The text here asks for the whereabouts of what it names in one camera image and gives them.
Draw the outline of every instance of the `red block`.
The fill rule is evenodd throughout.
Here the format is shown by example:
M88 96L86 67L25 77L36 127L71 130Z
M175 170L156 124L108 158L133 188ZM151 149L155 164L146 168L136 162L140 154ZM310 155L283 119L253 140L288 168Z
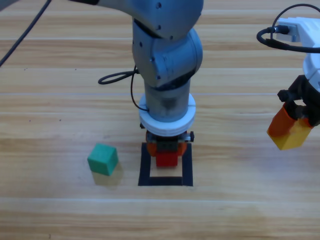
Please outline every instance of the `red block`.
M155 156L156 166L160 168L172 168L178 166L178 152L157 152Z

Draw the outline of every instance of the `white ring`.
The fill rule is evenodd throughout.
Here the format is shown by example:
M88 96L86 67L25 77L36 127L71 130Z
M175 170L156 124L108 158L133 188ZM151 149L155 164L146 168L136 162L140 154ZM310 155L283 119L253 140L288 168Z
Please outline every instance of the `white ring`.
M141 108L146 108L146 96L143 95L139 106ZM188 111L178 121L174 122L162 122L157 121L150 116L147 111L139 110L140 121L142 125L152 134L161 137L173 137L183 134L187 131L195 121L196 118L196 101L194 97L189 94Z

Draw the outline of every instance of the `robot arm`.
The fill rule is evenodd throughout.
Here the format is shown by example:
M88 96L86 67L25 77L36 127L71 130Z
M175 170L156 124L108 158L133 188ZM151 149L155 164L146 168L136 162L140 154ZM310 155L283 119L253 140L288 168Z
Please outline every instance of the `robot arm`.
M194 27L204 7L203 0L72 0L124 12L150 34L163 39L181 39Z
M12 5L18 1L19 0L2 0L2 1L0 1L0 11L2 11L3 9L9 7L10 5Z
M189 80L203 59L193 29L204 0L71 0L120 10L132 16L135 64L151 88L172 88Z
M277 33L277 39L301 42L303 47L320 47L320 19L280 18L279 26L287 26L288 34ZM300 147L312 128L320 124L320 55L307 53L304 75L298 76L288 90L278 93L284 103L268 129L271 139L281 150ZM295 101L302 100L305 106Z

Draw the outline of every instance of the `gray robot arm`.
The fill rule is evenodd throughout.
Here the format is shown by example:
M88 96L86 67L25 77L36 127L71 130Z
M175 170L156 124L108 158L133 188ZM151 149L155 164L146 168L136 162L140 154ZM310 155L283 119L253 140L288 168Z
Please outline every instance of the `gray robot arm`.
M19 0L0 0L0 11L9 7L11 4L18 2Z
M157 124L182 119L189 107L191 77L203 61L203 48L194 25L201 16L204 0L70 1L132 16L132 53L144 80L148 114ZM186 131L179 129L179 134Z
M164 39L184 38L197 23L204 0L73 0L116 9L132 16L151 34Z
M135 64L152 88L192 77L203 60L193 29L204 0L71 0L120 10L132 16Z

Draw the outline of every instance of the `yellow block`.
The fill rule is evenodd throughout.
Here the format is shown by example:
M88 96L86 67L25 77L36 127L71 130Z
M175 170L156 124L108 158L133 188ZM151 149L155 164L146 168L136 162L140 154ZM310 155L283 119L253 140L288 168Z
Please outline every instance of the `yellow block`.
M312 128L310 128L302 119L299 119L284 136L272 137L267 131L269 137L280 150L289 150L301 147L306 141Z

